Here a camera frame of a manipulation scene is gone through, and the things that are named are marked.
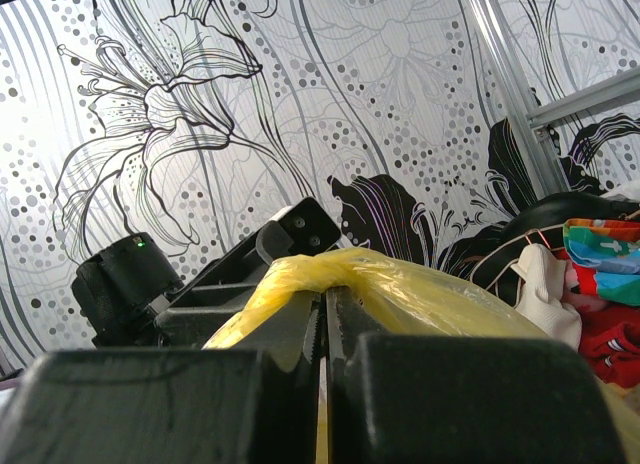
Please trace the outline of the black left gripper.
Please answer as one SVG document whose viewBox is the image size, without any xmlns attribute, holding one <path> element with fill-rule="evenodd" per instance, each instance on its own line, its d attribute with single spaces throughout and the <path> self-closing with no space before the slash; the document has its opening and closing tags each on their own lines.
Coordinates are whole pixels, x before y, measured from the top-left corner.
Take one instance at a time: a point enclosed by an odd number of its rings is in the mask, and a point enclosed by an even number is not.
<svg viewBox="0 0 640 464">
<path fill-rule="evenodd" d="M 208 264 L 154 318 L 159 347 L 201 348 L 241 311 L 293 238 L 269 221 Z M 5 463 L 311 463 L 320 297 L 299 292 L 223 350 L 52 353 L 1 418 Z"/>
</svg>

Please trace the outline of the yellow trash bag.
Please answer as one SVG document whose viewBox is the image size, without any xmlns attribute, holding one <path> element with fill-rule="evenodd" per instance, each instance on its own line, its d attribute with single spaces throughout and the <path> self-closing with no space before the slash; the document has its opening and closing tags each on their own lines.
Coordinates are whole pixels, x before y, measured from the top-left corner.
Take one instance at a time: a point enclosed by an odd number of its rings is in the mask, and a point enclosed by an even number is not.
<svg viewBox="0 0 640 464">
<path fill-rule="evenodd" d="M 244 309 L 205 343 L 230 348 L 298 291 L 346 286 L 393 332 L 449 337 L 548 338 L 548 333 L 480 287 L 445 273 L 359 248 L 276 260 Z"/>
</svg>

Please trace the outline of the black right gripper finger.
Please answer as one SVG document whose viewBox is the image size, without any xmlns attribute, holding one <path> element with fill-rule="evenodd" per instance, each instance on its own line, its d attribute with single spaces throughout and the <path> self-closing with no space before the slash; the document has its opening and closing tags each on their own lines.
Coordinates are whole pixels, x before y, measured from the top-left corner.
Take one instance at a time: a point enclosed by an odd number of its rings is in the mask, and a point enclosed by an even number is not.
<svg viewBox="0 0 640 464">
<path fill-rule="evenodd" d="M 593 375 L 540 339 L 395 334 L 326 295 L 333 463 L 624 463 Z"/>
</svg>

